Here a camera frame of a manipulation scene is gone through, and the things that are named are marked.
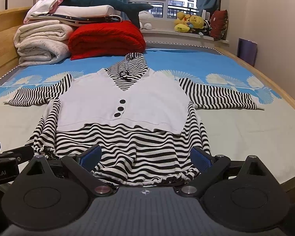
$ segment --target red blanket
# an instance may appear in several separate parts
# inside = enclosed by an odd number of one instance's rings
[[[79,27],[68,42],[71,60],[93,56],[124,56],[142,53],[146,44],[140,30],[130,21],[97,23]]]

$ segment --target folded white comforter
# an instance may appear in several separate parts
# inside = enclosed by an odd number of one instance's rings
[[[65,42],[51,39],[28,38],[18,47],[21,67],[55,64],[70,56]]]
[[[69,39],[74,27],[62,24],[59,20],[45,20],[21,26],[15,33],[14,46],[19,48],[28,38],[64,41]]]

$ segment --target black and white striped shirt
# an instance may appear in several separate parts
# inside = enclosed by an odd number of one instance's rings
[[[127,91],[148,70],[143,54],[128,54],[123,61],[106,69],[107,74],[123,91]],[[179,84],[190,98],[188,116],[179,135],[139,126],[128,127],[85,124],[69,132],[57,131],[61,102],[59,96],[71,86],[72,77],[66,75],[50,87],[19,89],[12,100],[13,106],[31,106],[49,102],[48,111],[40,119],[27,144],[36,153],[48,159],[58,159],[66,154],[80,154],[95,144],[102,148],[100,163],[94,175],[107,183],[130,186],[149,186],[184,183],[192,180],[199,171],[190,161],[194,146],[210,153],[208,137],[203,123],[197,119],[195,108],[257,109],[250,94],[221,87],[196,84],[190,79],[180,79]]]

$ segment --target wooden headboard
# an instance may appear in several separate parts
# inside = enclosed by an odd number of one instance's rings
[[[16,30],[30,7],[0,11],[0,77],[18,65],[18,54],[13,44]]]

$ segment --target red pillow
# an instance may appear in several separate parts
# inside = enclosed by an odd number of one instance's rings
[[[228,13],[225,11],[215,11],[211,17],[210,36],[214,38],[214,41],[219,41],[223,38],[228,27]]]

